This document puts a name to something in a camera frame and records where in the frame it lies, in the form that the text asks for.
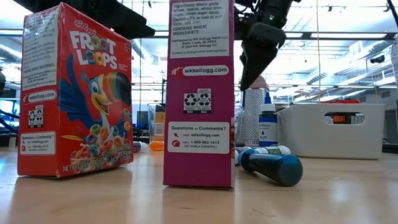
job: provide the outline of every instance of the bottle cap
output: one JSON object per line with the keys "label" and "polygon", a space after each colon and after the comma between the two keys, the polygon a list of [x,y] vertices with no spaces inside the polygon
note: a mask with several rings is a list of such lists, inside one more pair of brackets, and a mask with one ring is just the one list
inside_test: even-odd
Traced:
{"label": "bottle cap", "polygon": [[261,111],[276,111],[275,105],[273,104],[264,104],[261,105]]}

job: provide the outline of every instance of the blue bottle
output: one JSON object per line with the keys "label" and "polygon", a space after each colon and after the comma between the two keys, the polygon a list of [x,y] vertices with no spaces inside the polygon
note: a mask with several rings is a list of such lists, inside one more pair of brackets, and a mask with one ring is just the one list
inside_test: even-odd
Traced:
{"label": "blue bottle", "polygon": [[278,144],[278,117],[267,92],[259,115],[259,145],[267,147],[273,144]]}

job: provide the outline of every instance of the wooden table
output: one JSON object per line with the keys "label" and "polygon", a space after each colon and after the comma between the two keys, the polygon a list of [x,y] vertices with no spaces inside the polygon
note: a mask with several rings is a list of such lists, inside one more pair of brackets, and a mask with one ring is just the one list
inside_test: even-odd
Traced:
{"label": "wooden table", "polygon": [[0,223],[398,223],[396,154],[302,159],[304,177],[290,188],[237,167],[230,190],[163,186],[163,153],[134,156],[122,168],[50,180],[18,177],[15,152],[0,152]]}

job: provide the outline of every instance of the ceiling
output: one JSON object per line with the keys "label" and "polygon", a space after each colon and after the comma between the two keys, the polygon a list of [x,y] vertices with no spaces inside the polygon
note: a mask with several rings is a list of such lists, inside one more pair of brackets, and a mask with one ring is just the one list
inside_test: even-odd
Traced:
{"label": "ceiling", "polygon": [[[147,25],[155,30],[168,30],[169,23],[169,1],[154,0],[149,7],[148,0],[118,0],[126,7],[142,14],[147,19]],[[23,19],[30,12],[13,0],[2,0],[0,2],[0,30],[22,29]],[[293,2],[288,14],[288,22],[284,27],[285,31],[297,32],[397,32],[397,27],[392,18],[391,12],[383,12],[386,9],[385,0],[303,0],[301,3]],[[21,67],[21,43],[20,37],[1,35],[0,31],[0,66],[5,68],[7,80],[19,82],[19,69]],[[167,39],[142,39],[142,46],[153,60],[142,62],[141,70],[139,61],[133,61],[135,74],[133,82],[139,82],[137,76],[141,72],[142,83],[152,83],[144,85],[141,89],[148,89],[141,94],[141,99],[153,100],[160,98],[160,87],[162,79],[165,78],[167,67]],[[365,45],[375,44],[376,42],[364,42]],[[286,100],[290,96],[299,97],[308,92],[316,90],[316,83],[309,86],[308,81],[319,75],[317,71],[326,73],[326,77],[321,79],[321,85],[340,85],[345,81],[345,85],[372,85],[374,80],[388,78],[371,71],[377,70],[377,66],[368,66],[368,76],[363,79],[349,82],[351,78],[366,73],[366,60],[354,60],[350,46],[358,45],[357,41],[347,40],[321,40],[319,43],[314,40],[287,40],[279,51],[277,58],[266,68],[262,74],[267,83],[274,85],[271,91],[275,92],[279,100]],[[389,49],[383,49],[383,54],[388,54]],[[238,84],[243,66],[239,61],[242,50],[240,42],[234,43],[234,66],[235,83]],[[299,87],[280,87],[278,85],[308,85]],[[328,94],[335,91],[335,88],[327,88]]]}

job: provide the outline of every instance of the red cereal box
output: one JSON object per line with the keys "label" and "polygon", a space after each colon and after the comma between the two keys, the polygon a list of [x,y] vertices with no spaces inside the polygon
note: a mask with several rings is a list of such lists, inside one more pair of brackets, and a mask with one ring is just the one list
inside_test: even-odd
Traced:
{"label": "red cereal box", "polygon": [[131,43],[68,4],[25,17],[18,174],[132,162]]}

